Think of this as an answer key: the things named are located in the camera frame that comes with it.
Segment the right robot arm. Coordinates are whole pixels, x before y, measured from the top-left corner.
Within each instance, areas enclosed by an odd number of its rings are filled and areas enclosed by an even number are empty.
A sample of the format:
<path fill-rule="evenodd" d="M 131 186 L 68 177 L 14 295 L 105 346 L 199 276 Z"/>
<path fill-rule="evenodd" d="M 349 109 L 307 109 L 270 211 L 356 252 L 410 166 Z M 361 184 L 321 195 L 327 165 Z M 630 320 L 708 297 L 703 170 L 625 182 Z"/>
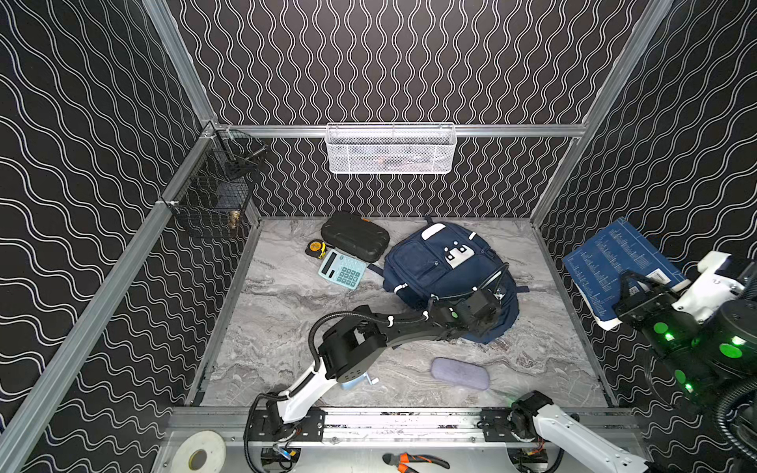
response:
<path fill-rule="evenodd" d="M 617 318 L 650 342 L 693 404 L 739 458 L 756 461 L 756 423 L 740 402 L 756 397 L 756 264 L 712 251 L 698 278 L 677 295 L 640 273 L 620 274 Z M 533 391 L 512 406 L 509 424 L 524 441 L 548 441 L 593 472 L 660 472 L 662 467 L 599 437 L 549 397 Z"/>

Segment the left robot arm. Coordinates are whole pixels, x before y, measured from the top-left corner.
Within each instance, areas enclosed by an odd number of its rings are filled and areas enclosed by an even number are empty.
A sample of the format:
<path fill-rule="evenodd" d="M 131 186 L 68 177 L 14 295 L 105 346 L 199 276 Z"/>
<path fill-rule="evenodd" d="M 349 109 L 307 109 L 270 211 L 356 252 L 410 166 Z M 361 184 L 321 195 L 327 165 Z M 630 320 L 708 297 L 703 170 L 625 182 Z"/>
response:
<path fill-rule="evenodd" d="M 319 318 L 308 334 L 311 366 L 282 391 L 256 396 L 242 438 L 247 443 L 259 436 L 270 441 L 297 437 L 317 400 L 337 384 L 366 374 L 389 348 L 486 334 L 504 311 L 501 281 L 508 270 L 508 264 L 501 264 L 466 293 L 445 298 L 433 295 L 420 311 L 383 315 L 361 305 Z"/>

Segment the blue book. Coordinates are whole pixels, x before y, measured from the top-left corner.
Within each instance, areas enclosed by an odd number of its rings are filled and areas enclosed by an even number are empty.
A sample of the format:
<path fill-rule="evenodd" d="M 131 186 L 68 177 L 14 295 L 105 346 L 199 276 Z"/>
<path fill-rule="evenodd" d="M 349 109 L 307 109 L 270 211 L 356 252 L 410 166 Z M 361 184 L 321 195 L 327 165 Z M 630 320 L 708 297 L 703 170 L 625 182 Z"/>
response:
<path fill-rule="evenodd" d="M 627 219 L 600 230 L 563 258 L 573 283 L 599 327 L 615 329 L 620 320 L 613 306 L 621 298 L 621 274 L 638 273 L 678 293 L 690 281 Z"/>

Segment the navy blue backpack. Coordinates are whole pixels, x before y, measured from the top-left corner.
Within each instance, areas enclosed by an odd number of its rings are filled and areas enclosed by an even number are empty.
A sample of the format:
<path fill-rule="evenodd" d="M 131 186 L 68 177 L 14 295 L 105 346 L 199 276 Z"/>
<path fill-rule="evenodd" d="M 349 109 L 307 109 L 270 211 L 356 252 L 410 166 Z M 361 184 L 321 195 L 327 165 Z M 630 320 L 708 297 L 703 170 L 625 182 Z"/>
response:
<path fill-rule="evenodd" d="M 369 269 L 384 278 L 382 287 L 412 309 L 428 303 L 465 299 L 476 289 L 491 291 L 499 310 L 494 326 L 467 340 L 488 344 L 508 331 L 520 315 L 519 286 L 510 265 L 477 232 L 451 222 L 433 221 L 396 244 L 384 257 L 384 266 Z"/>

